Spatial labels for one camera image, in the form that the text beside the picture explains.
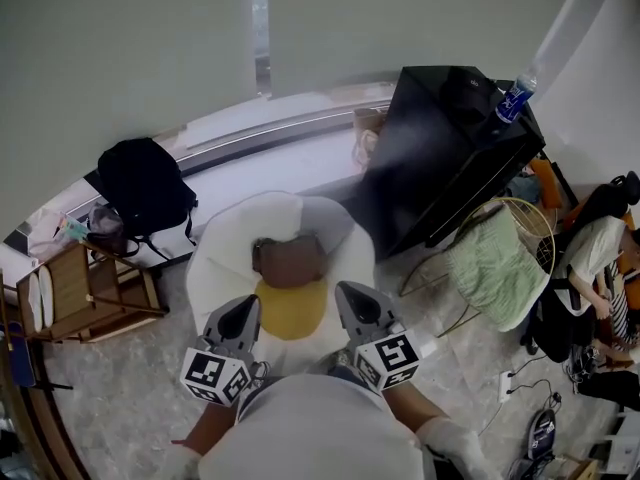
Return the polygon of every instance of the green blanket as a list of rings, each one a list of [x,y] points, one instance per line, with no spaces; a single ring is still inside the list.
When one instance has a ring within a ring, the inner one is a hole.
[[[503,205],[469,222],[445,258],[460,294],[502,332],[522,322],[549,282]]]

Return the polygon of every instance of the brown leather bag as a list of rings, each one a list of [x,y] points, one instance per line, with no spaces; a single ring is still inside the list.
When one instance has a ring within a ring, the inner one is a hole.
[[[253,244],[251,259],[253,270],[272,288],[304,286],[327,272],[327,255],[313,235],[288,242],[260,238]]]

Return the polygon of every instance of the power strip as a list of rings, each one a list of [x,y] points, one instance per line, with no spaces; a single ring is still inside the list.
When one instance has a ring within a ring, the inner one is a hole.
[[[500,386],[498,387],[498,402],[501,404],[505,403],[509,398],[511,398],[511,394],[507,393],[511,389],[511,375],[513,372],[506,371],[500,374]]]

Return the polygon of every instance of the blue bottle label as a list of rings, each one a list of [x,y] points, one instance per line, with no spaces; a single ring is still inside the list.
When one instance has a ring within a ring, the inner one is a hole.
[[[505,123],[513,123],[522,107],[529,98],[533,96],[533,92],[527,90],[524,86],[518,83],[518,80],[513,82],[511,88],[505,93],[504,98],[496,107],[496,114]]]

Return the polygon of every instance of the striped cloth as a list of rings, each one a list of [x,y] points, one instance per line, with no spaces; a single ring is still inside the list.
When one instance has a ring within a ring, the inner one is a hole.
[[[616,261],[609,265],[611,270],[611,277],[615,279],[620,271],[618,270],[618,263]],[[611,320],[613,322],[613,335],[617,338],[622,338],[630,345],[635,345],[638,342],[638,335],[635,329],[629,329],[627,322],[627,313],[629,312],[629,305],[627,303],[627,294],[624,290],[621,293],[616,293],[611,301],[612,312]],[[615,345],[614,348],[622,350],[622,347]]]

